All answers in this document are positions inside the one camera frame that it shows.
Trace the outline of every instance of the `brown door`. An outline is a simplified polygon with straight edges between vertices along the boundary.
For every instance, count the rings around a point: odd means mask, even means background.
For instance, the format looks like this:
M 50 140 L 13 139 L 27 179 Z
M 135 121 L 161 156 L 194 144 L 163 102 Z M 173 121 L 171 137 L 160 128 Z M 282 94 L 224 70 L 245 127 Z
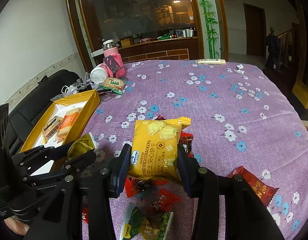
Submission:
M 266 56 L 265 10 L 244 3 L 246 21 L 246 54 Z

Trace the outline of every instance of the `white lid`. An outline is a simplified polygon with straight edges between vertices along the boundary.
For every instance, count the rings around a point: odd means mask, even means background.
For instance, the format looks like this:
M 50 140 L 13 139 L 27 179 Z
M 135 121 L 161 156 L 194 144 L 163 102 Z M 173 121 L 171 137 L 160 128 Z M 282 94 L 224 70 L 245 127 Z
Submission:
M 91 71 L 91 80 L 96 84 L 103 83 L 107 78 L 107 71 L 102 67 L 96 67 Z
M 107 41 L 103 42 L 103 45 L 105 45 L 107 43 L 111 43 L 111 42 L 113 42 L 113 40 L 107 40 Z

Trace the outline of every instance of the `floor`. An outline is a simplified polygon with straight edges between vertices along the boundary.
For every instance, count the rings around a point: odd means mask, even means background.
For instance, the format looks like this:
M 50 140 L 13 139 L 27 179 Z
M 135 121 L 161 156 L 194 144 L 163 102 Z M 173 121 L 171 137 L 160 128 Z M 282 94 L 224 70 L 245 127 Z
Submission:
M 243 54 L 229 54 L 229 61 L 230 62 L 237 62 L 237 63 L 245 63 L 257 66 L 259 69 L 263 69 L 265 67 L 266 58 L 260 56 L 253 56 L 253 55 L 243 55 Z

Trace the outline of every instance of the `green bamboo painting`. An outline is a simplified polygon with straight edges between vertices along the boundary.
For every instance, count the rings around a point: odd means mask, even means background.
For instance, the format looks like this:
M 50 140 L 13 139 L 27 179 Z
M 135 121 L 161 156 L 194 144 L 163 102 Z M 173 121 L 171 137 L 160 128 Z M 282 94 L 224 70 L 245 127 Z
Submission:
M 213 5 L 208 0 L 199 1 L 199 6 L 202 7 L 204 11 L 209 56 L 212 58 L 218 58 L 219 53 L 215 50 L 215 44 L 218 40 L 218 33 L 214 28 L 215 25 L 218 24 L 215 19 L 216 12 L 213 11 Z

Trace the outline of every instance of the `yellow logo label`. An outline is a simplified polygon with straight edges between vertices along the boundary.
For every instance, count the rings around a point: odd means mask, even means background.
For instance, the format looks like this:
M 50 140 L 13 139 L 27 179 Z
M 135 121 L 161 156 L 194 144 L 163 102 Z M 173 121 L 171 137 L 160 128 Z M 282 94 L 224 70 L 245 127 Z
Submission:
M 131 238 L 130 230 L 131 230 L 131 225 L 125 224 L 125 226 L 124 226 L 124 238 Z

